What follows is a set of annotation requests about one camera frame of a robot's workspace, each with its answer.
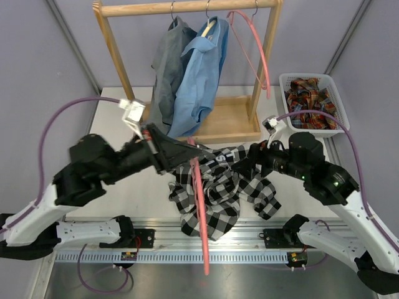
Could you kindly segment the pink hanger with chrome hook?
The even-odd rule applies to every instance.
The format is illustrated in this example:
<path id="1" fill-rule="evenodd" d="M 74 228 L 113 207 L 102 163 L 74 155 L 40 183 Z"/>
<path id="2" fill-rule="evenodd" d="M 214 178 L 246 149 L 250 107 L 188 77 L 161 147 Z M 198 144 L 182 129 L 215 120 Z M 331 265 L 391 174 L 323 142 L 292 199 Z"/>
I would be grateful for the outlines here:
<path id="1" fill-rule="evenodd" d="M 208 230 L 206 221 L 206 209 L 205 200 L 203 192 L 203 184 L 201 180 L 201 171 L 198 158 L 193 158 L 190 160 L 191 165 L 191 176 L 193 182 L 193 190 L 196 204 L 197 220 L 199 224 L 199 234 L 202 243 L 202 253 L 203 253 L 203 266 L 204 274 L 209 275 L 210 262 L 209 262 L 209 245 L 208 245 Z"/>

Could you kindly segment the black white checkered shirt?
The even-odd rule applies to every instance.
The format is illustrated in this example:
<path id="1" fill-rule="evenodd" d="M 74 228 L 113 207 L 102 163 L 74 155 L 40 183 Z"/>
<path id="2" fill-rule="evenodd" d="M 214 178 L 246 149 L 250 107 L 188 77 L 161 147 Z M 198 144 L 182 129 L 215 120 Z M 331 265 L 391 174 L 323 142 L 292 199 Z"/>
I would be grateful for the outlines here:
<path id="1" fill-rule="evenodd" d="M 245 158 L 249 147 L 224 147 L 211 149 L 204 147 L 204 155 L 198 158 L 204 192 L 207 235 L 218 240 L 229 232 L 240 216 L 240 201 L 252 204 L 256 214 L 269 220 L 280 208 L 275 198 L 276 189 L 260 170 L 247 179 L 233 171 L 231 166 Z M 174 202 L 180 213 L 182 233 L 190 237 L 200 235 L 195 191 L 193 189 L 192 168 L 189 162 L 183 163 L 171 172 L 175 180 L 169 183 L 169 201 Z"/>

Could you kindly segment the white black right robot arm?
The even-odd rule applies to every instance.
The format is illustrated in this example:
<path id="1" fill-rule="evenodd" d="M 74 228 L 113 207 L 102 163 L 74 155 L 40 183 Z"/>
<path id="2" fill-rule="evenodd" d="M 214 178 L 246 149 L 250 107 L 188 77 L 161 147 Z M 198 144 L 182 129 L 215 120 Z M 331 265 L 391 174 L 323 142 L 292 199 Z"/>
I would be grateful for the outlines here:
<path id="1" fill-rule="evenodd" d="M 372 291 L 398 293 L 398 254 L 367 215 L 357 182 L 344 168 L 325 160 L 321 142 L 310 133 L 294 133 L 287 149 L 265 142 L 253 144 L 232 169 L 251 179 L 258 166 L 262 176 L 276 171 L 301 180 L 305 191 L 338 215 L 358 239 L 346 240 L 296 214 L 283 227 L 288 246 L 319 249 L 354 270 Z"/>

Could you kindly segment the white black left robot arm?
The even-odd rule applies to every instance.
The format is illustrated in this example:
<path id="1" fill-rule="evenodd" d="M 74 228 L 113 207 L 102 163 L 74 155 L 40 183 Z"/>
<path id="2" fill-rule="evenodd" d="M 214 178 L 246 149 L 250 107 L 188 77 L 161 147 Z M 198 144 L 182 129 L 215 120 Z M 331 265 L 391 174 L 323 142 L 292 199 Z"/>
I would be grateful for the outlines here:
<path id="1" fill-rule="evenodd" d="M 153 167 L 164 174 L 202 154 L 202 150 L 164 135 L 155 125 L 142 130 L 116 151 L 97 134 L 81 138 L 69 150 L 70 163 L 59 171 L 41 193 L 17 214 L 1 214 L 1 257 L 14 260 L 41 259 L 63 247 L 85 244 L 101 248 L 127 248 L 135 229 L 127 216 L 104 222 L 68 223 L 61 218 L 105 195 L 112 185 Z"/>

